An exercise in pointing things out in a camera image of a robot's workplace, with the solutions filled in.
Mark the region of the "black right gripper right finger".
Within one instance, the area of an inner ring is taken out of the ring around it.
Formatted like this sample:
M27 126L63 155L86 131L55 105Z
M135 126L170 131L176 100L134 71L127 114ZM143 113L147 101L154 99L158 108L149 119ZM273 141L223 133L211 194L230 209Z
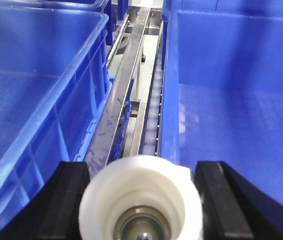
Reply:
M205 240L283 240L283 205L223 161L198 161L193 182Z

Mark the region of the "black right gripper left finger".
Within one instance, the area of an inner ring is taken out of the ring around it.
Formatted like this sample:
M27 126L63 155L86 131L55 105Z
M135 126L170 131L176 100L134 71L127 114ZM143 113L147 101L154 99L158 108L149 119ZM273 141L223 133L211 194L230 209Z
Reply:
M1 231L0 240L79 240L79 206L90 182L86 162L61 161L38 194Z

